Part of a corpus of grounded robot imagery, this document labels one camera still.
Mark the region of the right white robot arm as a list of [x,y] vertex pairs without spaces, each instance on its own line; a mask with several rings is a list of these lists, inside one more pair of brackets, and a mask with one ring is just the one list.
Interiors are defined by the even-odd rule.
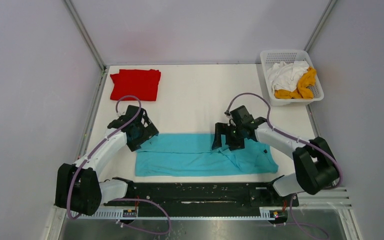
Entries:
[[268,117],[254,118],[242,105],[227,115],[228,123],[214,125],[212,149],[222,147],[222,136],[231,151],[245,148],[245,140],[266,144],[287,155],[294,165],[294,172],[270,182],[267,201],[281,205],[288,195],[305,192],[315,195],[340,179],[341,173],[327,141],[321,137],[301,139],[276,128]]

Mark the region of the white plastic laundry basket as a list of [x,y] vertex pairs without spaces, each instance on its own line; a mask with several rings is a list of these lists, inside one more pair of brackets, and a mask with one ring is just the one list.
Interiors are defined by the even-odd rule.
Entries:
[[306,51],[263,50],[260,60],[272,106],[308,105],[324,98],[317,71]]

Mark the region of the yellow crumpled t-shirt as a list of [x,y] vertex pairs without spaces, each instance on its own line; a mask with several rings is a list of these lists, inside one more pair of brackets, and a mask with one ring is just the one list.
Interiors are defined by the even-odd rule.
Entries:
[[313,67],[309,67],[299,80],[286,80],[285,78],[277,81],[274,86],[274,96],[277,99],[313,99],[314,94],[309,89],[316,84],[317,71]]

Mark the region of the white crumpled t-shirt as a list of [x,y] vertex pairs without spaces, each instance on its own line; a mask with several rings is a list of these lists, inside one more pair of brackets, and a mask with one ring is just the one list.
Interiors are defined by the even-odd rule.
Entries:
[[285,61],[274,63],[267,72],[267,79],[271,87],[271,91],[274,94],[274,87],[278,81],[283,80],[299,80],[300,77],[307,72],[310,67],[307,61],[294,61],[292,63],[286,63]]

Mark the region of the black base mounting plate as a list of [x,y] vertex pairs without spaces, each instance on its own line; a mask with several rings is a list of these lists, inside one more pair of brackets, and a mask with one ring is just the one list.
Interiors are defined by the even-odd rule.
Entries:
[[267,182],[130,182],[124,197],[161,205],[220,202],[244,207],[299,206],[297,196],[279,196]]

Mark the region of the folded red t-shirt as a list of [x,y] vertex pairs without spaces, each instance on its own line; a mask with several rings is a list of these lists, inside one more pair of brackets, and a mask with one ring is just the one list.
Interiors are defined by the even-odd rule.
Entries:
[[161,75],[156,69],[120,69],[118,73],[110,75],[114,84],[110,99],[118,101],[121,97],[131,95],[140,101],[155,102]]

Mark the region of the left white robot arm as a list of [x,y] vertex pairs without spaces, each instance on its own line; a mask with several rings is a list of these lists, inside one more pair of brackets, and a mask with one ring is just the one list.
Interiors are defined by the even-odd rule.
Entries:
[[114,199],[128,206],[135,200],[129,182],[120,177],[99,181],[106,165],[122,148],[138,151],[159,134],[147,111],[129,105],[125,114],[110,122],[102,140],[73,164],[62,164],[57,171],[54,204],[71,212],[92,216],[98,208]]

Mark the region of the teal t-shirt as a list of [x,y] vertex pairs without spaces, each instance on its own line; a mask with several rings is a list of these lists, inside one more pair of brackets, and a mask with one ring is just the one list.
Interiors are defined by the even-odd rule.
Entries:
[[210,133],[164,133],[152,137],[136,151],[137,177],[214,177],[277,173],[270,147],[245,140],[243,149],[226,144],[212,149]]

